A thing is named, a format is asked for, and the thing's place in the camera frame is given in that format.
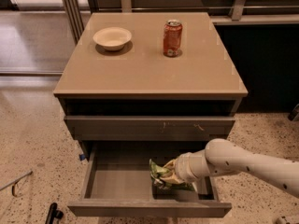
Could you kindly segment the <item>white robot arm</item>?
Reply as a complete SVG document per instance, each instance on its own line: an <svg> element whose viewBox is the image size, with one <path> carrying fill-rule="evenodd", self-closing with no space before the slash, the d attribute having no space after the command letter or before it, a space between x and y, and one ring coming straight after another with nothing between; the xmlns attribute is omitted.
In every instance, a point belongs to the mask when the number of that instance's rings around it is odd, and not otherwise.
<svg viewBox="0 0 299 224"><path fill-rule="evenodd" d="M162 180L194 183L206 176L244 172L299 197L299 162L253 153L225 139L213 139L203 150L179 155L167 165Z"/></svg>

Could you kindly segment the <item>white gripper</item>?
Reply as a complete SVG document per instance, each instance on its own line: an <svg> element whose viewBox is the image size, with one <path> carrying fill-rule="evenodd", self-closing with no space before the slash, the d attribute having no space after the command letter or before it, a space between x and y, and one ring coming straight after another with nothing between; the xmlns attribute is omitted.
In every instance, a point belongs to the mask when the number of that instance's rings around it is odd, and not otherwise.
<svg viewBox="0 0 299 224"><path fill-rule="evenodd" d="M168 171L175 169L175 173L167 173L160 177L165 183L180 185L184 182L195 182L206 174L205 152L198 151L181 154L176 159L165 164L164 168Z"/></svg>

